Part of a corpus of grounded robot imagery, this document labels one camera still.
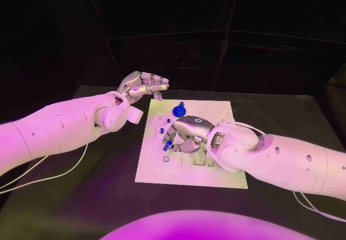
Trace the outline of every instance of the white cable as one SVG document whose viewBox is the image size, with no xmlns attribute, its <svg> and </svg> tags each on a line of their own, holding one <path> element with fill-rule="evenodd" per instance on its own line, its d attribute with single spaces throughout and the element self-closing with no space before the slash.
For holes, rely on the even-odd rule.
<svg viewBox="0 0 346 240">
<path fill-rule="evenodd" d="M 265 135 L 265 133 L 264 133 L 261 130 L 258 130 L 255 127 L 252 127 L 252 126 L 248 125 L 246 123 L 242 123 L 242 122 L 238 122 L 238 121 L 235 121 L 233 123 L 235 123 L 236 125 L 241 125 L 241 126 L 249 128 L 249 129 L 256 130 L 262 135 Z"/>
<path fill-rule="evenodd" d="M 30 167 L 30 169 L 29 169 L 13 181 L 10 181 L 7 184 L 4 184 L 3 186 L 0 186 L 0 189 L 4 188 L 6 186 L 8 186 L 11 183 L 14 183 L 14 182 L 33 170 L 33 168 L 43 162 L 43 160 L 44 160 L 47 157 L 49 157 L 49 155 L 44 156 L 44 157 L 42 158 L 42 160 L 39 160 L 39 162 Z"/>
<path fill-rule="evenodd" d="M 76 164 L 73 165 L 73 167 L 72 167 L 63 174 L 56 175 L 56 176 L 52 176 L 52 177 L 47 177 L 47 178 L 43 178 L 43 179 L 39 179 L 39 180 L 34 180 L 34 181 L 30 181 L 29 183 L 20 185 L 20 186 L 16 186 L 14 188 L 11 188 L 11 189 L 8 189 L 8 190 L 6 190 L 6 191 L 0 191 L 0 194 L 7 193 L 7 192 L 13 191 L 14 189 L 21 188 L 21 187 L 27 186 L 29 184 L 34 184 L 34 183 L 37 183 L 37 182 L 42 182 L 42 181 L 46 181 L 46 180 L 59 178 L 60 176 L 66 175 L 66 174 L 75 169 L 75 167 L 78 166 L 79 162 L 82 161 L 83 156 L 85 156 L 85 152 L 86 152 L 86 148 L 88 148 L 88 144 L 85 145 L 85 149 L 83 149 L 83 152 L 82 152 L 82 155 L 81 155 L 81 158 L 79 158 Z"/>
<path fill-rule="evenodd" d="M 310 208 L 308 206 L 305 206 L 305 205 L 301 203 L 301 201 L 300 201 L 298 198 L 297 198 L 295 192 L 292 192 L 292 195 L 294 195 L 294 197 L 295 197 L 297 202 L 300 203 L 300 205 L 301 205 L 305 209 L 314 211 L 315 213 L 318 213 L 318 214 L 323 215 L 324 217 L 327 217 L 327 218 L 330 218 L 330 219 L 333 219 L 333 220 L 337 220 L 337 221 L 346 223 L 346 219 L 343 219 L 343 218 L 340 218 L 340 217 L 337 217 L 337 216 L 333 216 L 333 215 L 321 212 L 320 210 L 317 210 L 317 208 L 315 208 L 314 205 L 310 203 L 310 201 L 308 201 L 308 199 L 307 199 L 307 197 L 305 197 L 305 195 L 304 195 L 303 193 L 301 193 L 301 195 L 303 195 L 305 201 L 308 202 L 308 204 L 310 204 L 310 206 L 311 206 L 313 208 Z"/>
</svg>

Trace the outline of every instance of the screw hole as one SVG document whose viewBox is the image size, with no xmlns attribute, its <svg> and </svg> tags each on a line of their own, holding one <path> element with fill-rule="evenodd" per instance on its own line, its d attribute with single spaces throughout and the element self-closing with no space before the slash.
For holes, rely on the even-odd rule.
<svg viewBox="0 0 346 240">
<path fill-rule="evenodd" d="M 307 159 L 308 162 L 313 161 L 313 157 L 310 155 L 305 156 L 305 159 Z"/>
</svg>

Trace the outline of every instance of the robotic arm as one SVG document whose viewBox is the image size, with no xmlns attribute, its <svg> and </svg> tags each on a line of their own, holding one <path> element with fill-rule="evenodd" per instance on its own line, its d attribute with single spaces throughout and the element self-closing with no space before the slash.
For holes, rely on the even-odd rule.
<svg viewBox="0 0 346 240">
<path fill-rule="evenodd" d="M 213 126 L 196 116 L 176 120 L 163 144 L 176 152 L 193 153 L 204 144 L 206 158 L 232 173 L 248 172 L 258 180 L 295 192 L 346 201 L 346 154 L 298 139 L 264 134 L 249 125 L 222 121 Z"/>
<path fill-rule="evenodd" d="M 168 80 L 132 72 L 117 91 L 57 102 L 23 119 L 0 125 L 0 175 L 27 161 L 65 153 L 130 121 L 138 124 L 142 111 L 131 106 L 144 94 L 161 100 Z"/>
</svg>

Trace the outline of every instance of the black table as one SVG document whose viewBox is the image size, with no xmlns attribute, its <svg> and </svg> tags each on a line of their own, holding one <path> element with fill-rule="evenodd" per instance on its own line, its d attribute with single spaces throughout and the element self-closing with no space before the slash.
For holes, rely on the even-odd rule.
<svg viewBox="0 0 346 240">
<path fill-rule="evenodd" d="M 75 98 L 115 90 L 81 86 Z M 233 118 L 266 133 L 298 138 L 341 151 L 333 129 L 305 95 L 167 90 L 166 99 L 230 101 Z M 99 239 L 114 229 L 153 214 L 174 210 L 210 210 L 251 216 L 315 239 L 344 239 L 344 223 L 300 206 L 292 192 L 246 174 L 248 189 L 135 183 L 135 171 L 151 96 L 134 107 L 144 111 L 138 125 L 130 122 L 89 144 L 83 160 L 60 178 L 13 191 L 0 212 L 1 239 Z M 83 148 L 50 156 L 19 184 L 63 173 Z M 346 203 L 310 195 L 321 211 L 346 217 Z"/>
</svg>

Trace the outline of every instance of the dark background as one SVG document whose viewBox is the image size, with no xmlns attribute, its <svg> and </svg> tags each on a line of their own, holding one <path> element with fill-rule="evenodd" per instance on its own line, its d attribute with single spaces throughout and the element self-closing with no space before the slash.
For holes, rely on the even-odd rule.
<svg viewBox="0 0 346 240">
<path fill-rule="evenodd" d="M 118 86 L 135 70 L 173 90 L 311 95 L 328 110 L 344 3 L 13 0 L 0 1 L 0 20 L 0 123 L 70 99 L 79 85 Z"/>
</svg>

